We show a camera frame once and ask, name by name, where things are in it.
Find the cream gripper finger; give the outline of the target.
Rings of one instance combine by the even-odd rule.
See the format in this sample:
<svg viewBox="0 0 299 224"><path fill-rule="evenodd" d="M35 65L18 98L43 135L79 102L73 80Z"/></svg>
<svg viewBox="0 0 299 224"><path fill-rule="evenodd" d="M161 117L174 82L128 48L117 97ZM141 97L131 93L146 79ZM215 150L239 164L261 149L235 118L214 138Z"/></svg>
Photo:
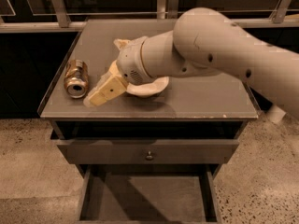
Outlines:
<svg viewBox="0 0 299 224"><path fill-rule="evenodd" d="M122 50L125 48L126 45L129 44L129 40L128 39L115 39L113 41L113 43L118 50Z"/></svg>
<svg viewBox="0 0 299 224"><path fill-rule="evenodd" d="M128 82L120 75L107 72L83 100L87 107L103 105L126 92Z"/></svg>

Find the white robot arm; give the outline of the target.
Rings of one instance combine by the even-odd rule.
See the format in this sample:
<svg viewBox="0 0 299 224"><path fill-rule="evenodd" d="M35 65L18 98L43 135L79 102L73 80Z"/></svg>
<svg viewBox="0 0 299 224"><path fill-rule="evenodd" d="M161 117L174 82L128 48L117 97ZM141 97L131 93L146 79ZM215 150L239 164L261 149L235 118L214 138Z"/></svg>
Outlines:
<svg viewBox="0 0 299 224"><path fill-rule="evenodd" d="M84 99L99 106L159 77L201 77L223 72L299 118L299 54L272 46L210 8L193 8L174 28L152 37L116 41L119 55Z"/></svg>

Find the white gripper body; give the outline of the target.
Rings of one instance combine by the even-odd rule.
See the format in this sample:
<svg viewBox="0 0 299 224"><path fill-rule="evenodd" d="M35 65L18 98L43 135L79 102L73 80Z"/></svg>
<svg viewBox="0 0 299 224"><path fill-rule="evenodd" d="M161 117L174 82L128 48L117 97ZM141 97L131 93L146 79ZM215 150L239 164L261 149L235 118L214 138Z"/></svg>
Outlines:
<svg viewBox="0 0 299 224"><path fill-rule="evenodd" d="M146 36L142 36L129 40L129 44L120 50L116 61L121 75L134 85L143 85L153 81L142 62L141 51L146 39Z"/></svg>

